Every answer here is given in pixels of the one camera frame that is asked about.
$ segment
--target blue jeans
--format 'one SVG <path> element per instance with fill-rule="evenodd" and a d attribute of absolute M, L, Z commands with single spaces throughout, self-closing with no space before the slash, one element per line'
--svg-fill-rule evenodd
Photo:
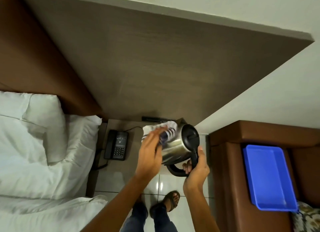
<path fill-rule="evenodd" d="M 170 221 L 166 206 L 159 203 L 153 210 L 155 232 L 177 232 L 174 223 Z M 148 210 L 143 202 L 136 203 L 132 215 L 126 219 L 121 232 L 143 232 L 143 227 L 148 216 Z"/>

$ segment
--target plastic container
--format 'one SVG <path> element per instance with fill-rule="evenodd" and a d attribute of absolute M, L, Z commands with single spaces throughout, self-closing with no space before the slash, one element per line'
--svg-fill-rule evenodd
<path fill-rule="evenodd" d="M 283 150 L 247 145 L 243 155 L 251 202 L 260 210 L 297 212 L 297 201 Z"/>

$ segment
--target floral cushion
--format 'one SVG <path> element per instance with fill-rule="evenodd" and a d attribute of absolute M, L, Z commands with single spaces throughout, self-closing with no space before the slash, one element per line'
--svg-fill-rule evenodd
<path fill-rule="evenodd" d="M 292 213 L 294 232 L 320 232 L 320 209 L 298 201 L 299 212 Z"/>

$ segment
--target telephone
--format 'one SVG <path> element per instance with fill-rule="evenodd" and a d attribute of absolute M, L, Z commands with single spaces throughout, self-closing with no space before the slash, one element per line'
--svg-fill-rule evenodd
<path fill-rule="evenodd" d="M 106 151 L 104 158 L 106 160 L 121 160 L 126 157 L 126 144 L 128 139 L 127 132 L 118 132 L 110 130 L 106 141 Z"/>

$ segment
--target brown sandal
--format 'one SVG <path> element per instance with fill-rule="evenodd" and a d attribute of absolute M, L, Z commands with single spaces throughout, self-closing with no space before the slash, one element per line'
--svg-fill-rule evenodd
<path fill-rule="evenodd" d="M 174 193 L 177 194 L 178 196 L 178 201 L 177 203 L 174 202 Z M 154 208 L 156 208 L 160 203 L 163 203 L 163 201 L 166 201 L 167 199 L 170 199 L 170 202 L 171 202 L 171 209 L 169 212 L 171 212 L 173 209 L 175 209 L 177 206 L 178 206 L 178 203 L 179 203 L 179 200 L 180 200 L 180 193 L 178 191 L 172 191 L 172 192 L 169 192 L 168 194 L 166 194 L 166 196 L 163 198 L 162 202 L 159 202 L 157 203 L 156 205 L 153 205 L 151 208 L 150 208 L 150 216 L 151 218 L 153 218 L 153 211 L 154 211 Z"/>

